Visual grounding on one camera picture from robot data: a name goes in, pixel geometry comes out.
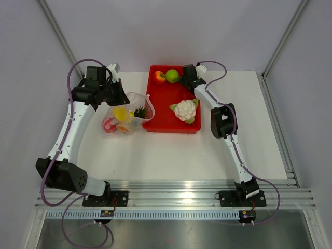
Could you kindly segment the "yellow toy mango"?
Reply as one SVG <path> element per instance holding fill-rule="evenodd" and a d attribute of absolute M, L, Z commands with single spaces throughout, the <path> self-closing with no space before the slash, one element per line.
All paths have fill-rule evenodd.
<path fill-rule="evenodd" d="M 113 109 L 113 115 L 120 122 L 129 122 L 134 117 L 132 112 L 121 106 Z"/>

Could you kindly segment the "toy cauliflower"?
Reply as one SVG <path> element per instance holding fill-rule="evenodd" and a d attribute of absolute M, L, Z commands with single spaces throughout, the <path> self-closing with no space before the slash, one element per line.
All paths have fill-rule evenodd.
<path fill-rule="evenodd" d="M 182 100 L 177 104 L 170 105 L 170 109 L 180 121 L 190 125 L 195 121 L 198 104 L 198 98 L 193 100 Z"/>

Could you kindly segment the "red toy apple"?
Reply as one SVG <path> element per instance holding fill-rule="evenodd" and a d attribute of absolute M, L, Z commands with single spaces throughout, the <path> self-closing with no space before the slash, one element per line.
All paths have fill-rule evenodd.
<path fill-rule="evenodd" d="M 113 133 L 116 130 L 116 121 L 114 118 L 105 118 L 102 122 L 102 128 L 105 133 Z"/>

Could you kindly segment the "clear zip top bag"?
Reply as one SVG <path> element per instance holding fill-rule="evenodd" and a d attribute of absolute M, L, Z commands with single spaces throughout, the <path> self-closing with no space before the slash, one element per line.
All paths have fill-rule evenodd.
<path fill-rule="evenodd" d="M 112 106 L 102 120 L 101 127 L 107 134 L 114 132 L 132 133 L 155 116 L 155 109 L 150 94 L 141 95 L 135 92 L 126 94 L 129 104 Z"/>

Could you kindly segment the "toy pineapple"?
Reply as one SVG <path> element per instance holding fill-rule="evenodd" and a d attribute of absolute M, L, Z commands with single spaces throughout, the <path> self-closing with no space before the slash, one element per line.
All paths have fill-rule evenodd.
<path fill-rule="evenodd" d="M 118 130 L 124 133 L 132 133 L 137 130 L 145 121 L 147 121 L 147 108 L 142 106 L 137 107 L 132 113 L 134 114 L 134 117 L 129 122 L 120 122 L 117 120 L 116 128 Z"/>

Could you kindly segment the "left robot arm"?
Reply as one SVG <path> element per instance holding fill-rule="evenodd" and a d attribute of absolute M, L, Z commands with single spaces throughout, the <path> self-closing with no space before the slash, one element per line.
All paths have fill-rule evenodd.
<path fill-rule="evenodd" d="M 89 66 L 85 78 L 70 89 L 68 111 L 57 141 L 46 158 L 36 161 L 42 178 L 40 194 L 46 205 L 52 205 L 46 200 L 46 187 L 84 195 L 86 207 L 116 205 L 110 183 L 89 176 L 77 166 L 77 160 L 85 131 L 97 108 L 104 102 L 109 106 L 130 102 L 117 76 L 119 69 L 117 63 Z"/>

